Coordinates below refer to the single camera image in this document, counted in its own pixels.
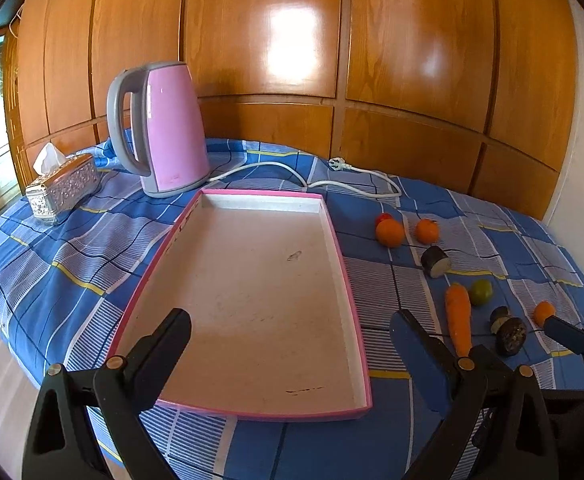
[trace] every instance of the power cord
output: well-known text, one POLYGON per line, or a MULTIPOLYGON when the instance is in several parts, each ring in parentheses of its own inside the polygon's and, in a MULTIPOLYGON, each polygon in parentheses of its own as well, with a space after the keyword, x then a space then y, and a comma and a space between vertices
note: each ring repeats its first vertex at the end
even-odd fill
POLYGON ((299 180, 299 182, 303 186, 303 189, 305 189, 305 190, 312 189, 312 187, 318 187, 318 186, 338 186, 338 187, 342 187, 344 189, 348 189, 350 191, 353 191, 353 192, 360 194, 361 196, 364 196, 367 198, 396 198, 396 197, 399 197, 402 195, 401 188, 395 182, 393 182, 390 178, 385 176, 384 174, 378 173, 376 171, 362 170, 361 168, 356 168, 356 167, 352 166, 351 164, 348 164, 347 162, 345 162, 345 160, 339 156, 335 157, 335 158, 331 158, 328 161, 328 165, 329 165, 329 168, 333 171, 352 170, 352 171, 357 171, 358 173, 368 173, 368 174, 375 175, 379 178, 382 178, 384 181, 386 181, 388 184, 390 184, 390 186, 392 186, 392 188, 394 188, 396 190, 396 193, 368 193, 367 191, 363 191, 361 189, 358 189, 354 186, 351 186, 350 184, 345 184, 345 182, 338 182, 336 180, 319 180, 318 182, 312 182, 311 184, 307 184, 305 179, 296 170, 293 170, 293 168, 290 168, 286 164, 282 164, 281 162, 274 162, 274 161, 254 162, 252 164, 246 164, 245 166, 240 166, 238 168, 234 168, 233 170, 226 171, 225 173, 222 173, 220 175, 213 176, 208 180, 208 182, 216 182, 218 180, 222 180, 226 176, 229 176, 230 174, 236 173, 237 171, 247 170, 248 168, 255 168, 257 166, 279 166, 279 167, 284 168, 285 170, 289 171, 290 173, 292 173, 299 180))
POLYGON ((11 32, 11 35, 12 35, 12 36, 14 36, 14 38, 16 38, 16 39, 18 39, 18 36, 14 34, 14 31, 12 30, 11 26, 12 26, 12 24, 14 23, 14 20, 15 20, 15 19, 17 19, 17 18, 18 18, 19 20, 21 19, 21 18, 20 18, 20 13, 22 12, 22 10, 23 10, 23 6, 21 5, 21 6, 18 8, 18 10, 16 11, 16 13, 14 14, 14 17, 13 17, 11 20, 9 20, 9 25, 8 25, 8 27, 9 27, 9 31, 11 32))

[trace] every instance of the orange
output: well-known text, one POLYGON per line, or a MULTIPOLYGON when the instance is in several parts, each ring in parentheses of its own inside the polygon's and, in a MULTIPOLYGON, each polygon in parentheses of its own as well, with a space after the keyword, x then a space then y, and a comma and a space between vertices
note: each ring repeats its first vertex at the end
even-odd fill
POLYGON ((438 225, 434 220, 424 218, 416 224, 414 234, 420 243, 432 245, 438 240, 438 225))
POLYGON ((403 224, 394 218, 385 219, 376 226, 376 239, 386 247, 398 247, 403 238, 405 238, 403 224))
POLYGON ((536 307, 534 307, 534 322, 536 322, 539 327, 543 328, 543 324, 546 322, 546 319, 550 316, 554 316, 556 314, 556 309, 554 308, 553 304, 549 301, 542 301, 536 307))

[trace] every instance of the gray kettle handle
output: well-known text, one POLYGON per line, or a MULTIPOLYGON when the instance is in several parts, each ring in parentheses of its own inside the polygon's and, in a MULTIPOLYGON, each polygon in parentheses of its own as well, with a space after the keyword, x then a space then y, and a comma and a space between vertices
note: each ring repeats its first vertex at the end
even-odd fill
POLYGON ((107 128, 118 160, 131 173, 150 176, 152 169, 147 146, 147 69, 145 67, 123 70, 112 81, 107 92, 107 128), (123 133, 123 99, 131 92, 132 142, 136 156, 129 149, 123 133))

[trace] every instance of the green lime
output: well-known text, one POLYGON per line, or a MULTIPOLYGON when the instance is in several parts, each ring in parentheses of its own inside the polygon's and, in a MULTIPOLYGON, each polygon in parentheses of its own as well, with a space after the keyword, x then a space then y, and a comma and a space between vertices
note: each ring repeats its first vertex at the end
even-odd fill
POLYGON ((468 291, 470 303, 473 306, 486 304, 492 297, 492 282, 490 280, 476 280, 468 291))

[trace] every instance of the white tray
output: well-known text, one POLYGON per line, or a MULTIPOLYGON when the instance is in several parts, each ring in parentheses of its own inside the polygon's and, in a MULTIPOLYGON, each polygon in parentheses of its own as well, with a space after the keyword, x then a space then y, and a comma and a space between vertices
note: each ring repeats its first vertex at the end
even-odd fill
POLYGON ((355 418, 372 405, 352 294, 320 195, 204 190, 177 219, 108 356, 174 307, 192 337, 160 396, 258 420, 355 418))

